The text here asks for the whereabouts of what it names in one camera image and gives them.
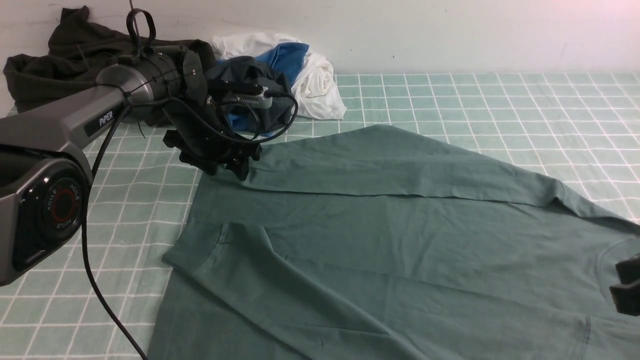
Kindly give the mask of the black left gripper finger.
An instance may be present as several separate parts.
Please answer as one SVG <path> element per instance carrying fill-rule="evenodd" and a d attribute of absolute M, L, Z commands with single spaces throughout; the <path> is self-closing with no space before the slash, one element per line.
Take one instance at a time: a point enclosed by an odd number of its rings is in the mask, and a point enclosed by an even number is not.
<path fill-rule="evenodd" d="M 244 182 L 249 176 L 250 160 L 249 159 L 233 159 L 226 164 L 226 170 L 231 171 L 238 180 Z"/>
<path fill-rule="evenodd" d="M 196 167 L 198 170 L 201 170 L 204 174 L 207 175 L 215 175 L 218 170 L 217 162 L 204 161 L 203 159 L 192 156 L 188 152 L 180 152 L 179 160 L 180 162 L 188 164 L 189 166 Z"/>

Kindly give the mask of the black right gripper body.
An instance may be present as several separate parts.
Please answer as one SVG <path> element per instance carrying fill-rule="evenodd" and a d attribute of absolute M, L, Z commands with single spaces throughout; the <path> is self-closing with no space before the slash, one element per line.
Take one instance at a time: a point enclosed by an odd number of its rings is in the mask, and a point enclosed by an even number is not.
<path fill-rule="evenodd" d="M 618 313 L 640 316 L 640 254 L 636 254 L 615 265 L 619 284 L 609 287 Z"/>

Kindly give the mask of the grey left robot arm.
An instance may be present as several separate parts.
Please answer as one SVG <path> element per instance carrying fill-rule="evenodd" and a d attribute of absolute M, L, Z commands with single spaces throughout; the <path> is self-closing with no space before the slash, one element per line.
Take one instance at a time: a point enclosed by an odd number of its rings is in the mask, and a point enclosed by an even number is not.
<path fill-rule="evenodd" d="M 211 100 L 201 59 L 185 46 L 144 47 L 105 68 L 96 85 L 1 120 L 0 282 L 12 284 L 66 244 L 86 220 L 95 173 L 84 148 L 135 108 L 163 109 L 179 159 L 238 178 L 262 146 L 235 132 Z"/>

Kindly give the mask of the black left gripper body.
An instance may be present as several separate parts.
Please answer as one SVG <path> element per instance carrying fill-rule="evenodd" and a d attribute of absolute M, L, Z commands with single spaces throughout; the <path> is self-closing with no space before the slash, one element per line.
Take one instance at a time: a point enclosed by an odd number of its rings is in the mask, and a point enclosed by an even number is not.
<path fill-rule="evenodd" d="M 177 89 L 162 108 L 174 126 L 163 137 L 169 148 L 218 165 L 235 159 L 259 161 L 263 147 L 233 132 L 221 105 L 208 103 L 208 83 L 201 58 L 186 46 L 164 46 L 176 68 Z"/>

